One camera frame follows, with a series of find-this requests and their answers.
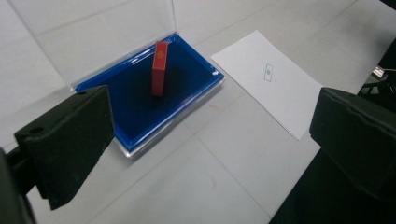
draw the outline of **white table surface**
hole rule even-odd
[[[89,13],[76,12],[80,19],[75,23],[127,1],[100,2]],[[61,13],[89,3],[35,4]],[[16,146],[12,134],[70,94],[35,32],[73,32],[73,24],[62,15],[58,21],[39,23],[36,30],[27,29],[16,10],[21,6],[12,4],[0,0],[0,146],[6,151]],[[174,4],[180,35],[209,61],[259,30],[322,85],[354,93],[396,37],[396,11],[377,0]],[[28,197],[38,223],[269,222],[319,146],[309,133],[294,140],[225,76],[217,95],[139,161],[131,163],[112,143],[68,205],[50,211],[34,188]]]

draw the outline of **blue tray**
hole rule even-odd
[[[130,158],[142,155],[224,80],[178,34],[163,41],[169,44],[163,97],[151,95],[154,45],[76,86],[76,92],[108,86],[115,134]]]

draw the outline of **plastic case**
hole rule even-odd
[[[90,2],[97,12],[85,17],[78,13],[89,8],[59,16],[40,6],[16,9],[71,91],[109,87],[117,141],[138,159],[216,92],[224,75],[178,35],[172,0]],[[47,18],[32,18],[40,13]],[[69,15],[75,18],[62,17]],[[58,19],[70,21],[42,32],[43,22]],[[158,40],[169,44],[161,98],[151,96],[150,84]]]

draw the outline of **red rectangular block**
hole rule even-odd
[[[163,96],[167,51],[168,43],[157,41],[155,45],[154,62],[152,64],[151,73],[151,94],[153,96]]]

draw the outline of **small rectangle drawing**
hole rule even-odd
[[[271,82],[273,73],[274,73],[274,67],[268,63],[267,66],[265,67],[264,79]]]

